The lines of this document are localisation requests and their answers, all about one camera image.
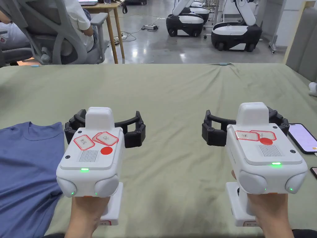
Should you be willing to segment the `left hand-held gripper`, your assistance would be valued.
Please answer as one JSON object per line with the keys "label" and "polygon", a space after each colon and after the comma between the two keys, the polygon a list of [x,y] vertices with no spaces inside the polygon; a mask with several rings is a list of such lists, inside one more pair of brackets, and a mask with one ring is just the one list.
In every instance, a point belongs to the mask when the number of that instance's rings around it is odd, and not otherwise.
{"label": "left hand-held gripper", "polygon": [[[134,131],[128,131],[129,125]],[[123,183],[120,171],[126,148],[142,146],[145,124],[140,111],[135,117],[114,123],[108,107],[80,110],[65,123],[68,147],[59,163],[57,183],[66,197],[110,198],[100,225],[118,225]]]}

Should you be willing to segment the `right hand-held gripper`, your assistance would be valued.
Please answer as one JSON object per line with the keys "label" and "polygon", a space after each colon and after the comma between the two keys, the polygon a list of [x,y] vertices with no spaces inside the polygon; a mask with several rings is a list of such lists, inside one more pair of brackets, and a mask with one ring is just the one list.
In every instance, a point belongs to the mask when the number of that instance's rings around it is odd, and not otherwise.
{"label": "right hand-held gripper", "polygon": [[288,119],[262,102],[242,103],[236,120],[206,111],[202,138],[209,146],[225,146],[236,176],[225,185],[235,226],[257,226],[248,194],[296,194],[300,189],[308,167],[287,138],[289,128]]}

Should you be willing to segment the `person's right hand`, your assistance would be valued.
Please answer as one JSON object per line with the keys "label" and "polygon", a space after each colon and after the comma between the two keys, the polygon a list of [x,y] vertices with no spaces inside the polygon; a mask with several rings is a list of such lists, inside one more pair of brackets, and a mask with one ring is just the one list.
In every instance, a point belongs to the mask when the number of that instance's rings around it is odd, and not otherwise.
{"label": "person's right hand", "polygon": [[293,238],[288,217],[288,194],[247,194],[251,211],[265,238]]}

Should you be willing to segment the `person's left hand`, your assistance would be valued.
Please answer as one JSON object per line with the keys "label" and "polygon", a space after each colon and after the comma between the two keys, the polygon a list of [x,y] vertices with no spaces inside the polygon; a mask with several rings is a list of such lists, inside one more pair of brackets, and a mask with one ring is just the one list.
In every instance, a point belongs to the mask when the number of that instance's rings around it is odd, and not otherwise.
{"label": "person's left hand", "polygon": [[91,238],[110,197],[73,197],[65,238]]}

